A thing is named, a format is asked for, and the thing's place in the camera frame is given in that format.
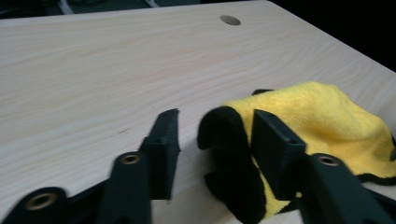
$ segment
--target black plastic bracket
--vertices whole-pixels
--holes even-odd
[[[298,200],[304,223],[395,223],[387,213],[396,210],[393,200],[373,198],[341,160],[305,154],[304,142],[275,115],[255,110],[251,150],[276,198]]]
[[[137,152],[119,155],[110,178],[66,197],[43,188],[23,197],[3,224],[149,224],[152,199],[170,200],[180,151],[178,110],[162,112]]]

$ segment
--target yellow microfiber cloth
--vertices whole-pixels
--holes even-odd
[[[287,206],[290,203],[275,199],[265,176],[260,170],[257,174],[254,173],[259,167],[251,155],[250,163],[254,168],[246,160],[237,159],[247,156],[242,150],[247,150],[250,146],[254,109],[270,112],[282,119],[306,142],[307,154],[333,155],[341,159],[362,181],[374,181],[382,185],[396,184],[396,162],[390,161],[395,146],[389,128],[382,119],[355,105],[334,85],[306,82],[283,90],[267,91],[227,102],[224,106],[214,109],[204,116],[198,132],[198,147],[214,148],[215,162],[222,172],[222,175],[217,172],[216,175],[207,176],[206,183],[242,222],[257,223],[262,218],[288,211]],[[245,169],[241,174],[233,164],[249,168],[239,167]],[[224,185],[224,188],[227,188],[224,183],[235,184],[224,177],[227,172],[233,176],[241,177],[249,173],[260,177],[260,186],[252,183],[258,181],[257,177],[241,178],[250,181],[247,185],[254,190],[263,190],[255,195],[260,195],[259,198],[264,200],[263,207],[258,209],[262,209],[263,212],[241,212],[238,209],[243,208],[237,207],[238,202],[228,198],[238,190],[248,190],[248,187],[239,186],[239,189],[220,193],[219,187]],[[242,193],[239,201],[242,202],[245,196]],[[246,204],[244,206],[249,209],[253,207]]]

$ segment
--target metal bolt hole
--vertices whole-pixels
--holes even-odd
[[[121,160],[121,162],[124,163],[125,165],[134,164],[139,161],[140,161],[140,157],[138,157],[136,155],[124,156]]]
[[[56,198],[57,196],[54,193],[42,193],[27,201],[25,208],[27,210],[42,209],[53,204],[56,201]]]
[[[326,156],[321,156],[318,158],[318,160],[325,164],[325,165],[330,165],[330,166],[337,166],[339,163],[335,159],[331,157],[326,157]]]

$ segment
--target table surface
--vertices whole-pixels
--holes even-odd
[[[205,187],[199,121],[256,89],[308,80],[336,85],[396,134],[396,74],[270,2],[0,21],[0,217],[34,189],[74,195],[103,181],[159,113],[178,108],[173,200],[152,202],[153,223],[238,223]]]

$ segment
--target dark floor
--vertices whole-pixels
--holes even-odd
[[[173,7],[173,6],[186,6],[200,4],[200,0],[155,0],[160,7]],[[73,12],[91,13],[103,11],[116,11],[126,9],[149,8],[150,6],[144,0],[104,0],[103,2],[93,4],[73,4],[69,1],[69,6]],[[47,2],[47,13],[50,15],[62,15],[61,10],[58,8],[56,2]]]

